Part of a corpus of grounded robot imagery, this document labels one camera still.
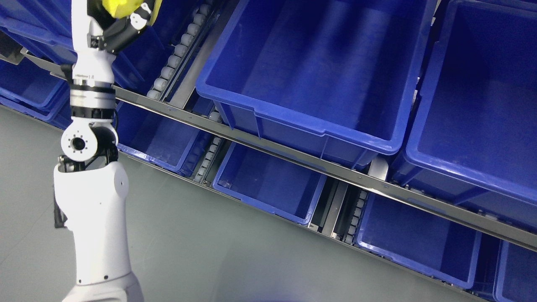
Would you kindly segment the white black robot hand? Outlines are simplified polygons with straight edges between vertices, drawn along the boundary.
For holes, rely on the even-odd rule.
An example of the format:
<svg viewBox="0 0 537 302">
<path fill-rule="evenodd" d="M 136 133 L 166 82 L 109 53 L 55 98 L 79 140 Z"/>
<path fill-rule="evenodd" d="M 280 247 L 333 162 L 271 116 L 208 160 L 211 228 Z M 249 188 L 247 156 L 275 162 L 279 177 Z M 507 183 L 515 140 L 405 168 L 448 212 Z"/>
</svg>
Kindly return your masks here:
<svg viewBox="0 0 537 302">
<path fill-rule="evenodd" d="M 105 10 L 102 0 L 71 1 L 71 36 L 77 56 L 71 84 L 82 89 L 111 88 L 113 62 L 150 27 L 153 6 L 147 0 L 130 15 L 117 19 Z"/>
</svg>

